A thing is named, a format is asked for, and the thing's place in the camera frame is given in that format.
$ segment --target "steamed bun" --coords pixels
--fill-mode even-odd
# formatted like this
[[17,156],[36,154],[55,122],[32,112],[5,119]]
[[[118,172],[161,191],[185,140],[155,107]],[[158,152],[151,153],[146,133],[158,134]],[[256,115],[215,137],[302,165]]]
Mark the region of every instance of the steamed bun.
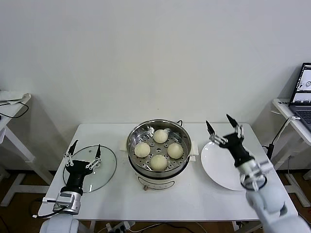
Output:
[[150,153],[150,146],[145,142],[138,143],[135,146],[134,152],[137,157],[144,158]]
[[154,141],[157,143],[164,143],[169,137],[169,132],[165,130],[157,130],[154,133]]
[[172,143],[167,148],[167,153],[171,158],[179,159],[183,155],[184,149],[178,143]]
[[164,171],[165,168],[167,167],[167,160],[161,154],[152,156],[150,161],[150,167],[154,171]]

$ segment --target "white wall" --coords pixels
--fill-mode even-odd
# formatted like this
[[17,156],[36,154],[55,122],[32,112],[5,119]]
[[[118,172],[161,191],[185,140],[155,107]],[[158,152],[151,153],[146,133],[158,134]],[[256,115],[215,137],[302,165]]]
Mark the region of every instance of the white wall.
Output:
[[311,60],[305,0],[3,0],[0,88],[32,93],[14,132],[57,167],[82,122],[276,122]]

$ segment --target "pot handle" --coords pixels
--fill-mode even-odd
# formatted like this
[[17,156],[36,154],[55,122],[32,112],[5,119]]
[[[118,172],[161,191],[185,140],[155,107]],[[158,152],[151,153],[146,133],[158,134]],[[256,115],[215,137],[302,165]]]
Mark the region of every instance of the pot handle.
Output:
[[124,151],[124,152],[127,152],[127,149],[126,149],[126,142],[127,142],[127,138],[125,138],[125,139],[123,139],[123,140],[120,141],[119,150]]
[[190,161],[195,162],[195,156],[199,155],[198,144],[195,141],[191,141]]
[[183,126],[183,121],[182,120],[177,121],[177,124],[179,124],[179,123],[180,123],[180,126]]

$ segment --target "stainless steel pot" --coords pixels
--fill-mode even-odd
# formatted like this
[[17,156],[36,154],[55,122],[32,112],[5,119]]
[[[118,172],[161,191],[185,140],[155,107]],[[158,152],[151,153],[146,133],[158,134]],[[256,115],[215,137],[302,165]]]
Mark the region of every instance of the stainless steel pot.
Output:
[[[168,140],[165,143],[157,143],[153,140],[156,130],[166,130],[169,133]],[[150,154],[145,158],[139,158],[135,155],[134,148],[140,143],[145,142],[150,146]],[[167,148],[171,143],[179,143],[184,154],[179,159],[172,159],[167,154]],[[187,166],[191,152],[191,139],[181,125],[169,120],[149,120],[136,126],[128,135],[126,149],[130,164],[140,175],[150,179],[163,180],[169,179]],[[153,171],[149,164],[154,155],[162,154],[167,159],[168,166],[164,171]]]

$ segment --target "laptop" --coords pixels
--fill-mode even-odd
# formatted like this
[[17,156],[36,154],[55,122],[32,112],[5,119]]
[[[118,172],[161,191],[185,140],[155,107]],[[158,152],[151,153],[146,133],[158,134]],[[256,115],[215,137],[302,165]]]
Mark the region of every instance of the laptop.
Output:
[[311,63],[303,63],[289,108],[311,131]]

